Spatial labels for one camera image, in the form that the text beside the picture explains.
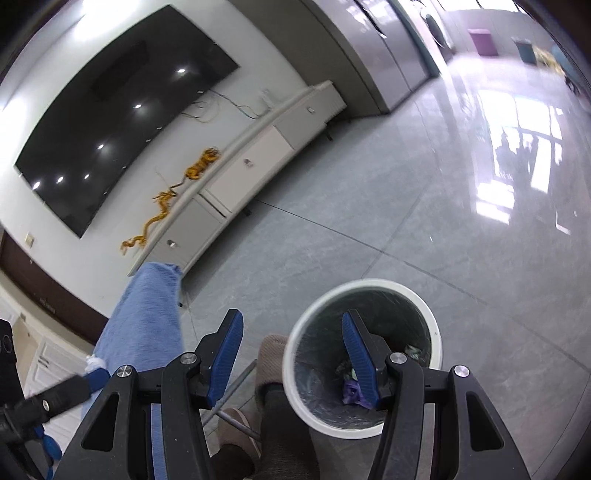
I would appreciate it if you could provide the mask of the golden tiger figurine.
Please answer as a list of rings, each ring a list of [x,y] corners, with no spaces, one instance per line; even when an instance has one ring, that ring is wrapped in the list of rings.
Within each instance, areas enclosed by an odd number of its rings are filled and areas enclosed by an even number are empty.
[[[191,181],[200,179],[202,174],[219,158],[221,158],[221,151],[217,148],[209,147],[205,149],[200,154],[197,162],[185,170],[184,177]]]

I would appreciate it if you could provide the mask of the purple trash piece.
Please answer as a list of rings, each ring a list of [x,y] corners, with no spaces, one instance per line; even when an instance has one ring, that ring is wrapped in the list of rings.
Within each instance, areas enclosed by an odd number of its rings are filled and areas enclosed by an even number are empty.
[[[356,405],[366,410],[372,410],[373,406],[366,400],[360,389],[359,382],[353,378],[346,379],[342,388],[342,404]]]

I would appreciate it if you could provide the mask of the white wall cupboards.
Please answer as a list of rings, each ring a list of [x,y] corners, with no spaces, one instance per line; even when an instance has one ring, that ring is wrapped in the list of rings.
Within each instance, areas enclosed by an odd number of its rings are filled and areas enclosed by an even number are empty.
[[[1,276],[1,318],[12,327],[25,396],[85,372],[93,346],[60,325],[6,275]]]

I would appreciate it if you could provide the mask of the white washing machine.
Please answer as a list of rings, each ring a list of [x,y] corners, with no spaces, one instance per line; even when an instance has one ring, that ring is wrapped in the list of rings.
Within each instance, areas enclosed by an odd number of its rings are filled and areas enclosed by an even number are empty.
[[[432,1],[422,0],[420,4],[421,17],[438,45],[444,61],[449,63],[454,57],[455,46],[445,24]]]

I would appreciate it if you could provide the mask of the purple storage box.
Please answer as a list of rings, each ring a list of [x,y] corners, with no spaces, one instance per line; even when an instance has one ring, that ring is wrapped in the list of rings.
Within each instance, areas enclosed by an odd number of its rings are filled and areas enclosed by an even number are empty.
[[[488,29],[469,29],[468,33],[480,56],[496,57],[499,55],[492,34]]]

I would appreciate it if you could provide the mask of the black wall television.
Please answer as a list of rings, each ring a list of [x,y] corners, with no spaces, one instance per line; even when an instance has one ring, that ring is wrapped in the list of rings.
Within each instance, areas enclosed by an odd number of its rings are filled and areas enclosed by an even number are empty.
[[[108,44],[62,89],[16,168],[82,237],[144,148],[238,67],[190,19],[164,6]]]

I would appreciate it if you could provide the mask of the white TV cabinet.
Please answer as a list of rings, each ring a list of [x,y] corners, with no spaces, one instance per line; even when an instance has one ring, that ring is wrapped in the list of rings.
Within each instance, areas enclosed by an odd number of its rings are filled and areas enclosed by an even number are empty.
[[[187,273],[252,198],[345,109],[335,85],[325,81],[250,125],[177,197],[169,216],[135,255],[128,275],[147,262],[175,264]]]

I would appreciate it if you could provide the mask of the brown slipper foot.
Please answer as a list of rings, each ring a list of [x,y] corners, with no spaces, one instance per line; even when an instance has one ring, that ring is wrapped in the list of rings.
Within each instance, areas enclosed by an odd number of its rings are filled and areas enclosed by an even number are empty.
[[[287,337],[267,335],[259,346],[254,396],[259,405],[260,440],[221,421],[219,450],[211,457],[217,479],[318,479],[317,453],[308,425],[301,421],[283,389]]]

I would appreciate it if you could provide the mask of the white round trash bin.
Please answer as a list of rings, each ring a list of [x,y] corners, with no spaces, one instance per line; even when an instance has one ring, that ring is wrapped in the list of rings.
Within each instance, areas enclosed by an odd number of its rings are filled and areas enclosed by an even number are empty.
[[[329,437],[381,434],[390,397],[388,361],[402,354],[423,367],[443,365],[436,318],[410,288],[383,279],[335,287],[301,314],[283,354],[283,388],[297,416]]]

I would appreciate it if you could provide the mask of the brown entrance door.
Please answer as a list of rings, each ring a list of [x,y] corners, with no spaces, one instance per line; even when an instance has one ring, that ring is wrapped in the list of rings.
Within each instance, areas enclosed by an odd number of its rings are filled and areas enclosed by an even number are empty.
[[[6,232],[1,237],[1,271],[54,320],[96,344],[107,318],[56,282]]]

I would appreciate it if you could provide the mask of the teal bin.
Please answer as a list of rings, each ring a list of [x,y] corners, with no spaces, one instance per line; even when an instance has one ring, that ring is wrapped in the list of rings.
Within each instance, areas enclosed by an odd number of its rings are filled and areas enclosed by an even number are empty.
[[[530,40],[514,38],[513,42],[523,63],[537,65],[536,54]]]

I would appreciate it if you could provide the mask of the grey refrigerator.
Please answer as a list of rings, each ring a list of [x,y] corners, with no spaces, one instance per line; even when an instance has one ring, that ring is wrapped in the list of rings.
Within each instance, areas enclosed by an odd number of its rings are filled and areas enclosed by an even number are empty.
[[[332,75],[355,117],[389,114],[439,76],[428,30],[408,1],[305,1],[344,55],[346,73]]]

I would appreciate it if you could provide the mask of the blue towel mat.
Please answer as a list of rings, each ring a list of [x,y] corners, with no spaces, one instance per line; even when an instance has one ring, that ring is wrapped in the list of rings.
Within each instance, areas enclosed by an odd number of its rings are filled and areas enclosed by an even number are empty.
[[[132,277],[93,350],[110,374],[123,365],[138,372],[158,369],[182,353],[180,277],[178,266],[157,262]]]

